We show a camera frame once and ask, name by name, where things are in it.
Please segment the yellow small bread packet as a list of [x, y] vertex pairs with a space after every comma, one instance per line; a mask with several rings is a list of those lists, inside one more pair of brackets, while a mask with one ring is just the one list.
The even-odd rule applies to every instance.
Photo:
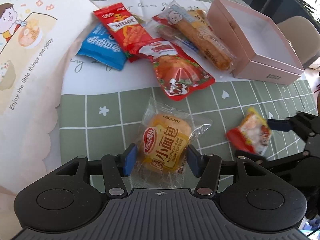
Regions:
[[137, 162], [130, 183], [136, 188], [181, 188], [187, 147], [213, 121], [150, 98], [139, 125]]

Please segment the red cracker snack packet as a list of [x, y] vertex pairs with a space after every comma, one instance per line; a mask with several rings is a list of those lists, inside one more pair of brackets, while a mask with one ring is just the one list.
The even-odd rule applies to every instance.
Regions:
[[116, 3], [93, 12], [108, 32], [114, 37], [130, 62], [138, 56], [130, 53], [129, 45], [152, 39], [136, 18], [122, 3]]

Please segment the beige chair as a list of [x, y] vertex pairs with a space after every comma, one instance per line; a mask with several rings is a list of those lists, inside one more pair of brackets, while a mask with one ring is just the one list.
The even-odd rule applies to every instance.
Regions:
[[291, 42], [304, 69], [319, 58], [319, 31], [302, 16], [293, 16], [277, 24], [277, 27]]

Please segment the red chicken snack packet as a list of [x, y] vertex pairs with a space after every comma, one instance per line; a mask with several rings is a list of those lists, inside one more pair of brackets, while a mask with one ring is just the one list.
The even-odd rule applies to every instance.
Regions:
[[215, 78], [182, 48], [162, 38], [137, 44], [132, 51], [151, 62], [161, 89], [171, 100], [181, 101], [215, 83]]

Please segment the pink cardboard box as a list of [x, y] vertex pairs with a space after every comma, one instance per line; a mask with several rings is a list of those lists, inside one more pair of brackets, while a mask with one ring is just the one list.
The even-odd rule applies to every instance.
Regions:
[[236, 56], [234, 77], [290, 85], [304, 73], [295, 51], [269, 17], [236, 2], [214, 0], [207, 19]]

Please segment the white cartoon printed bag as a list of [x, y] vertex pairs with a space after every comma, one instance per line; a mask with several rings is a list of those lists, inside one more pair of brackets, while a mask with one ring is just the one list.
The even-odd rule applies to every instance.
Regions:
[[66, 67], [93, 24], [90, 0], [1, 0], [1, 193], [46, 174]]

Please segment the blue snack packet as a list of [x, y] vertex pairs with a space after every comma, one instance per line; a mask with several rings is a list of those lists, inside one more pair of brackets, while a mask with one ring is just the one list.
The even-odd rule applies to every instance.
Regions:
[[113, 69], [122, 70], [127, 56], [102, 23], [98, 23], [82, 42], [78, 55], [95, 59]]

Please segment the red yellow snack packet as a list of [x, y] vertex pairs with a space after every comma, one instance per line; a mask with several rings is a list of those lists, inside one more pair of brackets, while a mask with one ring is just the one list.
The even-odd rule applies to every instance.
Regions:
[[272, 137], [266, 119], [253, 107], [249, 107], [240, 125], [226, 133], [232, 145], [241, 151], [255, 155], [264, 155]]

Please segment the red dark sausage packet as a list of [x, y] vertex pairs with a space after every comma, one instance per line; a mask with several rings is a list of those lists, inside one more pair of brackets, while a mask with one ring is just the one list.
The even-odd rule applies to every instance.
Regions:
[[166, 18], [161, 18], [158, 15], [153, 16], [152, 23], [157, 36], [170, 41], [181, 48], [188, 48], [189, 50], [199, 53], [199, 49], [179, 30], [174, 28]]

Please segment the long sausage bread packet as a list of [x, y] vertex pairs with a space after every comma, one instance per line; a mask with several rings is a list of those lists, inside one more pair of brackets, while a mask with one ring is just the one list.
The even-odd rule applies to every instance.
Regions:
[[236, 57], [213, 33], [210, 26], [195, 10], [185, 10], [173, 1], [159, 15], [159, 21], [181, 32], [217, 69], [232, 70]]

